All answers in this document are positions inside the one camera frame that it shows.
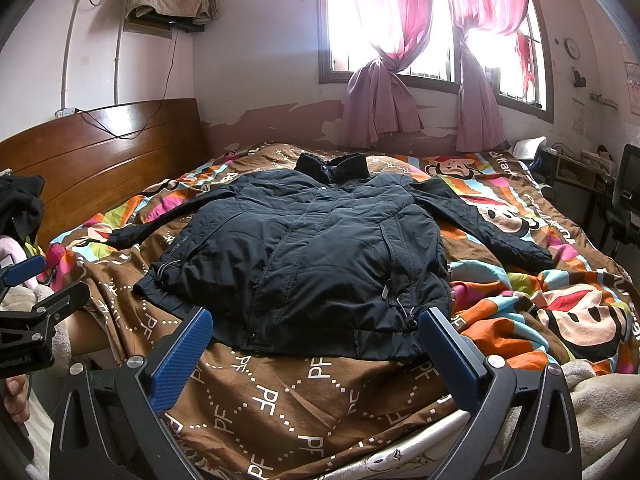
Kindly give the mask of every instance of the bedspread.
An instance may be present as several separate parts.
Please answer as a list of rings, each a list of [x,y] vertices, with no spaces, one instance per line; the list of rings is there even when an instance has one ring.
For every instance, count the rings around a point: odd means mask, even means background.
[[[179,321],[135,297],[132,286],[190,217],[164,225],[130,250],[107,246],[109,233],[151,221],[240,174],[293,168],[302,151],[288,144],[253,146],[94,216],[52,242],[52,288],[76,279],[88,283],[88,310],[108,332],[116,359],[147,354]],[[477,239],[439,222],[454,291],[451,322],[484,354],[533,370],[584,358],[597,375],[638,372],[638,294],[628,276],[542,198],[508,153],[429,159],[375,153],[367,163],[371,173],[406,173],[418,181],[438,176],[503,231],[551,251],[555,269],[531,276],[501,266]],[[428,358],[273,357],[214,342],[163,417],[202,470],[289,480],[346,465],[454,410]]]

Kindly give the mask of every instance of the power outlet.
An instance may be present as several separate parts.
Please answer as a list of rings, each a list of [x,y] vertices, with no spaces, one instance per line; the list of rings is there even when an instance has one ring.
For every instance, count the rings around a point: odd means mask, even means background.
[[[73,115],[78,112],[77,108],[62,108],[62,110],[58,110],[56,112],[56,118],[67,117],[69,115]]]

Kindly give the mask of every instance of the silver bolt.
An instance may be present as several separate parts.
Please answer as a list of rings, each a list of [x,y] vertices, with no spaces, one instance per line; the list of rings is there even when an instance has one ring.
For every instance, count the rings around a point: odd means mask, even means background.
[[[82,372],[82,370],[84,370],[84,366],[82,366],[82,363],[74,363],[71,365],[71,368],[69,368],[69,373],[71,375],[78,375]]]
[[[134,355],[127,359],[127,366],[129,368],[140,368],[142,364],[145,362],[145,358],[140,355]]]
[[[505,360],[499,355],[490,355],[486,360],[494,368],[502,368],[506,364]]]
[[[560,365],[557,365],[556,363],[549,363],[547,368],[550,374],[562,375],[562,368],[560,367]]]

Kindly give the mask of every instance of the office chair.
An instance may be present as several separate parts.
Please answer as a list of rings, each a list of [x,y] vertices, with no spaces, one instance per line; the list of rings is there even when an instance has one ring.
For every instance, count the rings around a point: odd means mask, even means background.
[[[603,251],[613,229],[616,245],[610,256],[616,257],[620,244],[640,244],[640,148],[626,144],[613,188],[611,204],[604,209],[605,228],[598,250]]]

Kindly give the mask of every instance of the clock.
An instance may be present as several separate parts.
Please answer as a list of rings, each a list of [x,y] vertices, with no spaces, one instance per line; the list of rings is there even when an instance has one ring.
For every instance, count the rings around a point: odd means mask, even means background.
[[[567,54],[569,54],[572,59],[578,59],[580,57],[580,49],[578,48],[578,44],[575,43],[575,41],[571,38],[565,38],[564,47]]]

